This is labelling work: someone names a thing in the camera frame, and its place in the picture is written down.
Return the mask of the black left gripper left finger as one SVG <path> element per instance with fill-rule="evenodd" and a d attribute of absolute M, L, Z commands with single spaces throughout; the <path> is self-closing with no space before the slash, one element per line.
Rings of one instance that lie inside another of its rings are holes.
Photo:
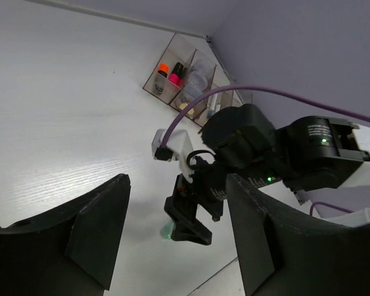
<path fill-rule="evenodd" d="M 103 295 L 130 201 L 119 174 L 46 212 L 0 227 L 0 295 Z"/>

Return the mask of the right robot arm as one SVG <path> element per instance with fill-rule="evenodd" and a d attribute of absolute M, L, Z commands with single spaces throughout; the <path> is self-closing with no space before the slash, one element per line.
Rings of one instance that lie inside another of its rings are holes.
<path fill-rule="evenodd" d="M 293 192 L 370 186 L 370 128 L 346 119 L 307 116 L 275 128 L 259 108 L 245 104 L 212 116 L 201 138 L 212 163 L 183 129 L 155 153 L 178 161 L 181 170 L 164 206 L 173 241 L 211 244 L 212 233 L 197 219 L 197 209 L 220 220 L 230 174 L 255 188 L 282 182 Z"/>

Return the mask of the clear jar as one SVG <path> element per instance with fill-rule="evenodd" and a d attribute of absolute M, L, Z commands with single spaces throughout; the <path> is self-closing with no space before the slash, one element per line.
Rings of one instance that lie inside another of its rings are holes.
<path fill-rule="evenodd" d="M 209 77 L 213 72 L 213 65 L 204 59 L 197 59 L 193 63 L 191 69 L 192 71 L 198 71 L 206 77 Z"/>
<path fill-rule="evenodd" d="M 202 94 L 203 91 L 201 91 L 198 86 L 195 86 L 193 84 L 187 84 L 183 88 L 181 100 L 183 102 L 191 103 Z"/>
<path fill-rule="evenodd" d="M 208 80 L 205 75 L 198 71 L 192 71 L 187 78 L 186 84 L 193 84 L 198 86 L 201 91 L 207 88 Z"/>

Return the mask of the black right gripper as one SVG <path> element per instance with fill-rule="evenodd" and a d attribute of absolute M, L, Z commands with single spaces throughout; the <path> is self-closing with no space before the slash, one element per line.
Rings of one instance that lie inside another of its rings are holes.
<path fill-rule="evenodd" d="M 176 179 L 173 195 L 164 205 L 174 224 L 171 239 L 211 245 L 212 232 L 196 218 L 197 210 L 202 207 L 214 222 L 221 219 L 228 172 L 221 162 L 208 163 L 198 155 L 181 157 L 179 167 L 181 174 Z"/>

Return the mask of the orange highlighter marker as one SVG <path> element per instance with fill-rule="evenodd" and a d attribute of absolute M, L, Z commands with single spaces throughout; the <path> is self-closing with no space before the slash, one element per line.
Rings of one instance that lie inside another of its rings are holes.
<path fill-rule="evenodd" d="M 166 63 L 160 63 L 157 69 L 157 73 L 166 78 L 169 73 L 169 66 Z"/>

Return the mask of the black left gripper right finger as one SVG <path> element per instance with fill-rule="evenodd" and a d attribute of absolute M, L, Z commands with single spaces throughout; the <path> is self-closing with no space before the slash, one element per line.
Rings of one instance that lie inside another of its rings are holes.
<path fill-rule="evenodd" d="M 226 192 L 247 295 L 370 295 L 370 223 L 314 218 L 238 175 Z"/>

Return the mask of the green utility knife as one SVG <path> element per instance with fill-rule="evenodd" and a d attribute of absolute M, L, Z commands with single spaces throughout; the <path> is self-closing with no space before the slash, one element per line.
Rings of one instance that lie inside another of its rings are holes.
<path fill-rule="evenodd" d="M 171 240 L 172 233 L 175 230 L 175 224 L 172 220 L 169 220 L 160 230 L 160 236 L 162 239 Z"/>

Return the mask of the pink highlighter marker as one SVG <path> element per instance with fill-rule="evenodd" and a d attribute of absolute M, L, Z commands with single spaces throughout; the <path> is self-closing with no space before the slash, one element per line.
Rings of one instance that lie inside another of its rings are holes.
<path fill-rule="evenodd" d="M 170 73 L 170 75 L 168 77 L 168 80 L 171 83 L 177 85 L 178 82 L 181 79 L 181 75 L 182 75 L 183 69 L 184 69 L 184 65 L 181 62 L 177 62 L 175 64 L 173 70 L 171 71 L 171 73 Z"/>

